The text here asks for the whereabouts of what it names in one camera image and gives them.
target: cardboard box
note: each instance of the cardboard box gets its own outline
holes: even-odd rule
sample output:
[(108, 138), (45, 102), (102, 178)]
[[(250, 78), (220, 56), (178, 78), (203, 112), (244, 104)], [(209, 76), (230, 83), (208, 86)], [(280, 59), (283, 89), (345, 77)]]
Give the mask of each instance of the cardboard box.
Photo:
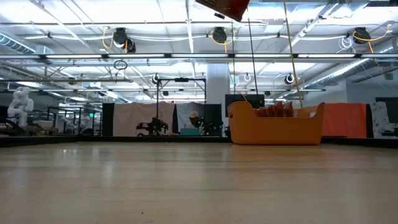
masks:
[(196, 0), (196, 2), (209, 7), (225, 16), (241, 22), (250, 0)]

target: ceiling light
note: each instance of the ceiling light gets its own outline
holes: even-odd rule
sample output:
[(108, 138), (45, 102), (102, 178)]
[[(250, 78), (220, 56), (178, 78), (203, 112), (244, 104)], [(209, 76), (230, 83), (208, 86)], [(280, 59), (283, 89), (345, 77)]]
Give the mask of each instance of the ceiling light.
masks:
[(49, 59), (70, 59), (70, 58), (87, 58), (95, 59), (102, 58), (101, 55), (46, 55)]
[(246, 73), (246, 75), (244, 76), (244, 81), (248, 82), (251, 80), (251, 77), (248, 73)]
[(163, 58), (164, 54), (114, 54), (109, 58)]
[(106, 94), (107, 94), (109, 97), (112, 97), (112, 98), (114, 98), (114, 99), (118, 99), (118, 98), (119, 98), (118, 95), (117, 95), (116, 93), (112, 92), (112, 91), (107, 91)]
[[(236, 54), (235, 57), (252, 57), (252, 54)], [(255, 58), (287, 58), (290, 54), (254, 54)]]
[(285, 102), (285, 99), (264, 99), (265, 101), (283, 101)]
[(173, 58), (226, 58), (228, 54), (172, 54)]
[(57, 96), (57, 97), (64, 97), (63, 95), (59, 94), (59, 93), (53, 93), (53, 92), (49, 92), (49, 94), (53, 95), (53, 96)]
[(398, 54), (362, 54), (363, 58), (396, 58)]
[(299, 58), (350, 58), (355, 54), (299, 54)]
[(71, 100), (76, 100), (76, 101), (88, 101), (86, 98), (83, 97), (77, 97), (77, 96), (73, 96), (70, 98)]
[(43, 90), (43, 91), (57, 91), (57, 92), (60, 92), (60, 91), (73, 91), (73, 90)]
[(107, 54), (109, 54), (109, 52), (106, 49), (100, 49), (100, 51), (106, 52)]
[(38, 55), (0, 55), (0, 59), (40, 59)]
[(29, 87), (33, 87), (33, 88), (42, 88), (43, 86), (37, 83), (32, 83), (32, 82), (16, 82), (20, 85), (25, 85), (25, 86), (29, 86)]

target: orange bin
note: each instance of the orange bin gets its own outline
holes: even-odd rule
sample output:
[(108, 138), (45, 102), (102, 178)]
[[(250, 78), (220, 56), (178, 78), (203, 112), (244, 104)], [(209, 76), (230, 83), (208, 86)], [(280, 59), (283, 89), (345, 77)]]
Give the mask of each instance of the orange bin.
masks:
[(317, 145), (322, 136), (325, 103), (312, 118), (261, 118), (247, 101), (228, 106), (232, 142), (250, 145)]

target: wooden floor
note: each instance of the wooden floor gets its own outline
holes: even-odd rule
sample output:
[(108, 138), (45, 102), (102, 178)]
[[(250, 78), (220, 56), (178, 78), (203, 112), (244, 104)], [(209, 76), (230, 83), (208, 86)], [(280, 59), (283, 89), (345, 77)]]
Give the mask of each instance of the wooden floor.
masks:
[(0, 223), (398, 223), (398, 151), (79, 143), (0, 149)]

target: person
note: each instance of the person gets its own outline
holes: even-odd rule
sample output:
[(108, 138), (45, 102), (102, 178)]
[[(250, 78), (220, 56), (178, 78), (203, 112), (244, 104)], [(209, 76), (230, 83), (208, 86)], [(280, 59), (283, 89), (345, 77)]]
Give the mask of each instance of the person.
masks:
[(203, 127), (199, 125), (199, 113), (197, 111), (191, 111), (189, 122), (185, 124), (185, 128), (197, 128), (199, 129), (199, 135), (202, 135)]

